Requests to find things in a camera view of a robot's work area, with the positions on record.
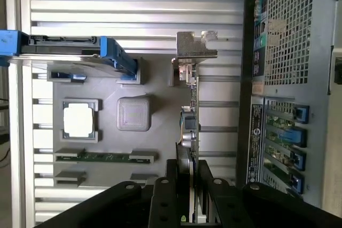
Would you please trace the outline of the black printed case label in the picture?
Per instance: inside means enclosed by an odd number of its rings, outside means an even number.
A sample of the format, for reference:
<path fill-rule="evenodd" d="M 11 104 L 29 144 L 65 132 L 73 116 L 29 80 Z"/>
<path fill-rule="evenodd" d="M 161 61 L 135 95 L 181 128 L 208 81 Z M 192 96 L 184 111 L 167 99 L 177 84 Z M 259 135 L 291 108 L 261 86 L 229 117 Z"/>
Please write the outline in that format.
<path fill-rule="evenodd" d="M 251 105 L 250 138 L 248 146 L 247 183 L 259 181 L 261 141 L 263 125 L 263 104 Z"/>

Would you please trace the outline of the blue expansion slot clip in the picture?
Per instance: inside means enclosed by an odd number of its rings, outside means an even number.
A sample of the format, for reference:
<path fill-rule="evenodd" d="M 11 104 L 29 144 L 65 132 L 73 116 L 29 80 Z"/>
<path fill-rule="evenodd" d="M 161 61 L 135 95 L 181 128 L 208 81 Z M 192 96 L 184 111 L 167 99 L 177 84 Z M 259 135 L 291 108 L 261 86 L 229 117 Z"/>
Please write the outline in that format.
<path fill-rule="evenodd" d="M 289 174 L 290 186 L 298 193 L 303 194 L 304 191 L 304 178 L 301 175 Z"/>
<path fill-rule="evenodd" d="M 294 105 L 293 106 L 293 118 L 302 124 L 308 124 L 309 122 L 309 109 L 308 105 Z"/>
<path fill-rule="evenodd" d="M 306 153 L 291 151 L 290 159 L 293 166 L 299 171 L 305 171 L 306 166 Z"/>
<path fill-rule="evenodd" d="M 301 148 L 307 147 L 307 130 L 299 127 L 293 127 L 287 129 L 281 135 L 281 138 L 286 140 L 292 145 L 296 145 Z"/>

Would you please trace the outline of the green RAM stick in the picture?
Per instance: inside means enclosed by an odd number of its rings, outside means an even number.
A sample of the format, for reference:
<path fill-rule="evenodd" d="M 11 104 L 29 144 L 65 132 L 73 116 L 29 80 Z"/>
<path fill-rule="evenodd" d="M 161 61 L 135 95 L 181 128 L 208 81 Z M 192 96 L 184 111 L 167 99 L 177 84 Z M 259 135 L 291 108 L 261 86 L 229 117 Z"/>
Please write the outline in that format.
<path fill-rule="evenodd" d="M 151 164 L 150 159 L 142 156 L 130 157 L 128 153 L 84 152 L 78 156 L 56 156 L 57 162 L 101 162 L 101 163 L 138 163 Z"/>

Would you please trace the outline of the grey square socket cover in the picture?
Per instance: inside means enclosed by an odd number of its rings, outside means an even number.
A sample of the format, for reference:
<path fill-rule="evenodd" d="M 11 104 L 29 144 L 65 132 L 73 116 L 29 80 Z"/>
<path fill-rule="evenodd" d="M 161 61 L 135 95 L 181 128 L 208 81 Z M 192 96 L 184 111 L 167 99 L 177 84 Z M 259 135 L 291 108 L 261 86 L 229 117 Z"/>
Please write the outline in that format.
<path fill-rule="evenodd" d="M 150 99 L 147 96 L 122 97 L 117 101 L 117 128 L 146 132 L 151 126 Z"/>

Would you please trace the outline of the CPU chip with silver lid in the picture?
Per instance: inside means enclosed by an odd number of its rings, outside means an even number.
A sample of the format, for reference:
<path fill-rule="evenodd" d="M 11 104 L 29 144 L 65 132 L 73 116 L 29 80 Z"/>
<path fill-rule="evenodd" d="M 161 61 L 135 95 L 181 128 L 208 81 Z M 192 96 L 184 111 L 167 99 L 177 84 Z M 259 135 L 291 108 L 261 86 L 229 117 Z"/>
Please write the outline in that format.
<path fill-rule="evenodd" d="M 94 110 L 87 103 L 68 103 L 63 112 L 64 134 L 69 138 L 94 136 Z"/>

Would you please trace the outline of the orange case sticker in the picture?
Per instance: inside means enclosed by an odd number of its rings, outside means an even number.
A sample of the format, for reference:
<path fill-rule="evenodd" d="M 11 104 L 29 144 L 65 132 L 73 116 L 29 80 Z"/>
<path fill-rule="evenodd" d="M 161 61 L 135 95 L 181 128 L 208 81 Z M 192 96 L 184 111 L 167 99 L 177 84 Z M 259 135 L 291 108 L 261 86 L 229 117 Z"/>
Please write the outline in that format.
<path fill-rule="evenodd" d="M 263 81 L 253 81 L 252 82 L 252 94 L 262 96 L 264 92 L 264 82 Z"/>

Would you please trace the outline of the grey parts rack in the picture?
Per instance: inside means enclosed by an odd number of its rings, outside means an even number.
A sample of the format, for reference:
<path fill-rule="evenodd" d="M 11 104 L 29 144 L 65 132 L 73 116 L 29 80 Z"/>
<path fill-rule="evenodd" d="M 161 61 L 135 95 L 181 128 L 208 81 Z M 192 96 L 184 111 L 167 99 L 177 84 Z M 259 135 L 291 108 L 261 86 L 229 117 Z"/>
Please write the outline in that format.
<path fill-rule="evenodd" d="M 175 143 L 180 138 L 182 106 L 190 102 L 190 90 L 185 86 L 171 87 L 170 61 L 144 60 L 143 85 L 121 85 L 114 78 L 90 77 L 82 85 L 55 83 L 53 86 L 53 174 L 59 187 L 110 187 L 119 182 L 138 182 L 161 177 L 166 162 L 176 157 Z M 122 97 L 147 96 L 150 99 L 151 126 L 146 132 L 120 131 L 117 128 L 117 101 Z M 64 142 L 61 139 L 63 100 L 98 100 L 100 110 L 95 117 L 99 130 L 96 143 Z M 57 162 L 56 156 L 78 156 L 84 152 L 128 153 L 142 156 L 151 164 Z"/>

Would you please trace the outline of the disk drive in blue carrier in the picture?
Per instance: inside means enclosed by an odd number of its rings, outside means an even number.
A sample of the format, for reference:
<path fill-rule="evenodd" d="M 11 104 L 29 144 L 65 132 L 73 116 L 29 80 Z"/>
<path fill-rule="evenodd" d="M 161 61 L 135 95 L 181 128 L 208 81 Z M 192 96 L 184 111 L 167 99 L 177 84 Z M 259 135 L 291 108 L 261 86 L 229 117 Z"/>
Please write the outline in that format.
<path fill-rule="evenodd" d="M 87 77 L 113 77 L 139 83 L 139 61 L 107 36 L 61 37 L 0 30 L 0 66 L 22 64 L 43 69 L 52 81 L 84 82 Z"/>

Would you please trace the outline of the beige tape patch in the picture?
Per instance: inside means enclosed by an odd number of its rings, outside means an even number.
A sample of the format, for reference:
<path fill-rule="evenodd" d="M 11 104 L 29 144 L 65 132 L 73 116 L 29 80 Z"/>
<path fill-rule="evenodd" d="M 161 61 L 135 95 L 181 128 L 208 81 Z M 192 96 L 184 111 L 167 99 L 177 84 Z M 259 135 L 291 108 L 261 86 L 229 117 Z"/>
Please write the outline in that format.
<path fill-rule="evenodd" d="M 268 20 L 268 35 L 267 45 L 279 46 L 281 35 L 286 31 L 286 20 L 284 19 L 269 19 Z"/>

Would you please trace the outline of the grey open PC case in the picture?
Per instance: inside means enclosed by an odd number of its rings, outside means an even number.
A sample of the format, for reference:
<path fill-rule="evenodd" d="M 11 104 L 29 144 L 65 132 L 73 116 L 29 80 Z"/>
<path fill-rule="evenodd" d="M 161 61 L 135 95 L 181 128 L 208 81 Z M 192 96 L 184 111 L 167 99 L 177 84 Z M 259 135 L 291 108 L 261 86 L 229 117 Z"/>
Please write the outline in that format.
<path fill-rule="evenodd" d="M 267 45 L 268 20 L 286 20 L 279 46 Z M 252 82 L 263 81 L 262 96 Z M 263 104 L 259 181 L 342 217 L 342 0 L 245 0 L 237 141 L 238 186 L 247 184 L 251 105 Z M 293 118 L 308 105 L 308 124 Z M 281 138 L 307 130 L 307 147 Z M 297 170 L 291 151 L 306 153 Z M 303 194 L 289 174 L 304 178 Z"/>

